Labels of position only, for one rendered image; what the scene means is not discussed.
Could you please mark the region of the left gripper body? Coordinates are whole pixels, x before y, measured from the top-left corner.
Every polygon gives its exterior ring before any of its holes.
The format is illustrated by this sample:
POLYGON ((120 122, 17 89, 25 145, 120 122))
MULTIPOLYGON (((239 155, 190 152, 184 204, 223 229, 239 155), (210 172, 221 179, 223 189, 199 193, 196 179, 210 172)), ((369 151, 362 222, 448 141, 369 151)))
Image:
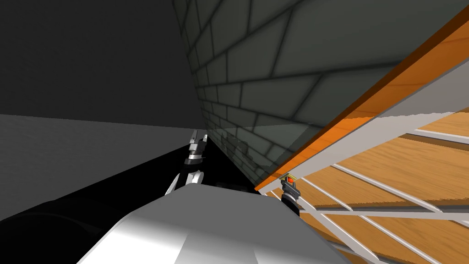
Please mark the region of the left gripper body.
POLYGON ((206 148, 206 141, 191 140, 189 146, 189 155, 202 155, 206 148))

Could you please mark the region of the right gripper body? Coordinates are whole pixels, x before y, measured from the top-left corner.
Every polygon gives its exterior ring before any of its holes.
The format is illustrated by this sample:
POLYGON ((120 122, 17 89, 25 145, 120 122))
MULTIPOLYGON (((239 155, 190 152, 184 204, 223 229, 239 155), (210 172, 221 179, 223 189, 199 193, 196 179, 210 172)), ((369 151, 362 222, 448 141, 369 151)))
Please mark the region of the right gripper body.
POLYGON ((296 187, 295 180, 296 178, 292 175, 284 175, 280 178, 280 184, 285 194, 291 196, 293 200, 298 200, 301 194, 296 187))

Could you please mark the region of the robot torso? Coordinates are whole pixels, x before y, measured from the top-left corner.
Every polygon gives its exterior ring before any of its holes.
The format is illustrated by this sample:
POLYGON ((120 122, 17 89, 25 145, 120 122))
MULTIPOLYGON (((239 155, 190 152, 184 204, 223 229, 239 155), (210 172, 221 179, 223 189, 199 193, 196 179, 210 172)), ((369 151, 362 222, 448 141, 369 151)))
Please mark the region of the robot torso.
POLYGON ((119 220, 77 264, 351 264, 279 200, 191 183, 119 220))

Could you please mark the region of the wooden cupboard with white frame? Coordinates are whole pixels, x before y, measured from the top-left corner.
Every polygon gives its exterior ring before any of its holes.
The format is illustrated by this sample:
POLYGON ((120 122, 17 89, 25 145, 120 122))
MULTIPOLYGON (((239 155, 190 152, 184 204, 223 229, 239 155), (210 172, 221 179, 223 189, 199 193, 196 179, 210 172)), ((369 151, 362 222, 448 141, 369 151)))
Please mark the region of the wooden cupboard with white frame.
POLYGON ((275 177, 347 264, 469 264, 469 57, 412 64, 275 177))

